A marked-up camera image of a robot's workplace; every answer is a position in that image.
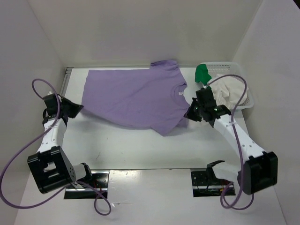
purple t-shirt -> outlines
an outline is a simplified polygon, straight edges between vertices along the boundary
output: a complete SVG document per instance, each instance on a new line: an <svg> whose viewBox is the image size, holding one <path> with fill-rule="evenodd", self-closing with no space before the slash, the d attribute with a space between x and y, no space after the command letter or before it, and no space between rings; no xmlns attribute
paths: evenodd
<svg viewBox="0 0 300 225"><path fill-rule="evenodd" d="M150 69L90 70L84 85L84 110L130 128L152 128L166 135L186 127L187 87L174 60L152 63Z"/></svg>

gray wall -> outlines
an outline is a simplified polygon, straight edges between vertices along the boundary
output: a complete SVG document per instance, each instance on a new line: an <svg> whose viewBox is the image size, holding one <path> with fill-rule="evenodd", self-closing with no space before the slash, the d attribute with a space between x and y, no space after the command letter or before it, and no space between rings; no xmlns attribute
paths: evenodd
<svg viewBox="0 0 300 225"><path fill-rule="evenodd" d="M246 110L253 139L279 158L275 190L288 225L300 221L300 10L292 0L264 0L234 60L255 98Z"/></svg>
<svg viewBox="0 0 300 225"><path fill-rule="evenodd" d="M44 78L60 90L64 69L26 0L0 1L0 170L12 155L42 130L44 103L31 89L31 80ZM49 90L38 84L41 94ZM29 175L30 147L4 177L4 194L19 204ZM1 224L12 225L17 210L0 201Z"/></svg>
<svg viewBox="0 0 300 225"><path fill-rule="evenodd" d="M65 66L232 60L261 0L29 0Z"/></svg>

plastic basket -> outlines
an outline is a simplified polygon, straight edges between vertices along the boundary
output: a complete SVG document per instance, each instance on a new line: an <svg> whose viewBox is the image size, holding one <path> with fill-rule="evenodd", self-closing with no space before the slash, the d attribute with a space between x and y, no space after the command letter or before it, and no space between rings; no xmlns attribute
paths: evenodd
<svg viewBox="0 0 300 225"><path fill-rule="evenodd" d="M217 77L217 74L224 74L224 75L235 74L235 75L240 75L243 78L245 78L245 80L247 80L242 68L236 62L204 62L201 64L206 64L208 73L212 78ZM241 110L241 109L251 108L253 106L254 106L254 100L249 89L247 91L247 99L243 104L239 105L237 109Z"/></svg>

purple cable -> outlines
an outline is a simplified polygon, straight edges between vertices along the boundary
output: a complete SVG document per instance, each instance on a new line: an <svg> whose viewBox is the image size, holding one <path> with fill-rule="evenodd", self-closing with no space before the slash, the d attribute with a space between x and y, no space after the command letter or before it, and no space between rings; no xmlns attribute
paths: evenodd
<svg viewBox="0 0 300 225"><path fill-rule="evenodd" d="M225 209L245 210L245 209L249 208L252 205L252 203L254 201L254 194L252 194L252 199L251 199L250 203L247 206L245 206L243 208L236 208L236 207L234 207L235 204L240 199L240 196L241 196L243 188L244 188L244 161L243 161L243 153L242 153L242 149L241 149L241 146L240 146L239 136L238 136L238 133L236 131L235 124L234 124L233 120L234 120L234 113L236 111L236 108L238 107L238 105L240 104L242 98L246 94L246 91L247 91L247 82L246 82L246 80L243 77L241 77L239 75L229 74L229 75L223 75L223 76L220 76L220 77L216 78L212 82L208 83L208 86L211 85L212 83L214 83L215 81L217 81L217 80L219 80L221 78L227 77L227 76L237 77L237 78L241 79L244 82L244 84L245 84L245 88L244 88L243 94L241 95L241 97L238 100L237 104L234 106L234 108L232 110L232 114L231 114L232 128L233 128L233 132L234 132L234 135L235 135L235 138L236 138L236 142L237 142L238 149L239 149L239 154L240 154L240 190L239 190L239 192L238 192L235 200L231 204L229 204L227 202L227 200L225 199L225 194L228 191L229 187L233 184L233 182L230 182L228 185L226 185L226 187L222 191L220 201L221 201L221 205Z"/></svg>
<svg viewBox="0 0 300 225"><path fill-rule="evenodd" d="M34 80L32 81L32 83L31 83L31 86L32 86L32 89L33 89L34 93L35 93L40 99L43 99L43 98L37 93L37 91L36 91L36 89L35 89L35 87L34 87L34 83L35 83L36 81L42 81L42 82L46 83L46 84L52 89L53 93L55 94L56 101L57 101L57 115L56 115L56 117L55 117L54 122L53 122L52 125L50 126L50 128L47 129L46 131L44 131L43 133L41 133L39 136L37 136L37 137L36 137L35 139L33 139L32 141L30 141L28 144L26 144L26 145L25 145L24 147L22 147L20 150L18 150L18 151L12 156L12 158L8 161L8 163L4 166L4 168L3 168L3 170L2 170L2 173L1 173L1 175L0 175L0 198L3 200L3 202L4 202L6 205L8 205L8 206L10 206L10 207L13 207L13 208L16 208L16 209L32 209L32 208L35 208L35 207L37 207L37 206L40 206L40 205L42 205L42 204L44 204L44 203L50 201L51 199L53 199L56 195L58 195L60 192L62 192L62 191L66 188L66 187L63 187L63 188L61 188L58 192L56 192L55 194L53 194L51 197L47 198L46 200L44 200L44 201L42 201L42 202L40 202L40 203L38 203L38 204L35 204L35 205L29 205L29 206L15 205L15 204L9 202L9 201L4 197L3 192L2 192L2 182L3 182L3 177L4 177L4 174L5 174L6 170L7 170L8 167L10 166L10 164L11 164L11 163L14 161L14 159L17 158L18 155L20 155L25 149L27 149L27 148L28 148L30 145L32 145L34 142L36 142L38 139L40 139L40 138L43 137L45 134L47 134L47 133L53 128L53 126L56 124L56 122L57 122L57 120L58 120L58 118L59 118L59 114L60 114L60 104L59 104L59 102L60 102L60 99L59 99L59 96L58 96L58 94L57 94L55 88L54 88L48 81L46 81L46 80L44 80L44 79L39 79L39 78L34 79ZM92 188L90 185L88 185L88 184L86 184L86 183L83 183L83 182L81 182L81 181L78 181L78 183L82 183L83 185L88 186L89 188L91 188L93 191L96 192L97 197L95 198L94 207L95 207L95 210L96 210L96 212L97 212L98 214L103 215L103 216L106 216L106 215L109 215L109 214L111 213L112 207L111 207L110 203L108 202L108 200L107 200L100 192L98 192L96 189ZM102 197L102 198L107 202L107 204L108 204L108 206L109 206L109 212L108 212L108 213L101 213L101 212L99 212L99 211L97 210L97 208L96 208L96 201L97 201L97 199L98 199L99 197Z"/></svg>

